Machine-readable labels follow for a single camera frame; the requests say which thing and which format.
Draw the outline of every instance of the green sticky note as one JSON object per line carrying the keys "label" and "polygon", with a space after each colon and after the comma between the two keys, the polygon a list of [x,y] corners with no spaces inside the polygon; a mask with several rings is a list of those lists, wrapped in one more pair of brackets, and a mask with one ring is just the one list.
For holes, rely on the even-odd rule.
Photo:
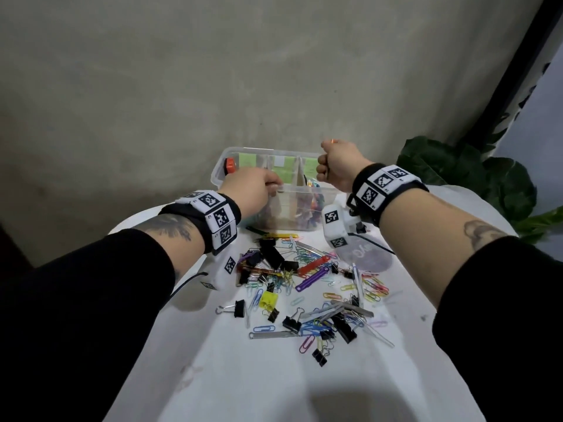
{"label": "green sticky note", "polygon": [[239,152],[239,167],[256,167],[256,154]]}
{"label": "green sticky note", "polygon": [[316,167],[318,165],[317,159],[303,158],[303,174],[307,179],[316,178]]}
{"label": "green sticky note", "polygon": [[283,183],[291,183],[293,179],[293,166],[295,157],[274,156],[272,170],[278,174]]}

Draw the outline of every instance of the person's left hand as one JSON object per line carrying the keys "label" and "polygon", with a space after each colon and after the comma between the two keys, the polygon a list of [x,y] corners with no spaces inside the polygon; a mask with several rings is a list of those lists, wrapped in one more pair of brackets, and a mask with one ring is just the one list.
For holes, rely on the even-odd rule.
{"label": "person's left hand", "polygon": [[243,167],[228,174],[219,188],[239,206],[242,219],[262,210],[268,196],[275,196],[283,181],[277,173],[259,167]]}

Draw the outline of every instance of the green paper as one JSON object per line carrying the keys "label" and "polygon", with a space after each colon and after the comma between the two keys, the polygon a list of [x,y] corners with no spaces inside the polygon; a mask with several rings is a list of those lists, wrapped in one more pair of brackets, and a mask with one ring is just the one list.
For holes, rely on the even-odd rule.
{"label": "green paper", "polygon": [[272,170],[278,174],[283,183],[292,183],[293,166],[295,165],[295,157],[284,157],[283,167],[272,166]]}
{"label": "green paper", "polygon": [[256,167],[256,154],[239,152],[239,168],[241,167]]}
{"label": "green paper", "polygon": [[303,158],[303,174],[307,179],[316,178],[316,167],[319,165],[317,159]]}

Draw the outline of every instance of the transparent storage bin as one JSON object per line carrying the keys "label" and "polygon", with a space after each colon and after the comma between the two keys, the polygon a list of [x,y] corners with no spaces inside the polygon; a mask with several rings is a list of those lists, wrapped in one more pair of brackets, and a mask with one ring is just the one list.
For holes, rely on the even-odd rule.
{"label": "transparent storage bin", "polygon": [[276,197],[271,197],[251,225],[259,229],[312,231],[322,228],[321,211],[332,204],[338,190],[316,181],[317,158],[310,152],[278,151],[263,148],[226,148],[211,173],[211,183],[221,187],[225,179],[225,159],[233,158],[236,168],[257,166],[278,173],[284,181]]}

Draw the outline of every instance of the hand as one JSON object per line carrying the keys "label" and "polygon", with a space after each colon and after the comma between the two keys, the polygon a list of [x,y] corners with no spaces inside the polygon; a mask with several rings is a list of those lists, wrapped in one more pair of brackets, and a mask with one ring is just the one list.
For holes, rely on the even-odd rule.
{"label": "hand", "polygon": [[243,167],[228,174],[218,192],[232,198],[239,206],[242,219],[262,210],[268,196],[274,197],[283,181],[271,170]]}
{"label": "hand", "polygon": [[322,142],[320,146],[326,154],[319,157],[317,180],[328,182],[342,192],[352,192],[358,173],[373,163],[352,142],[333,139]]}

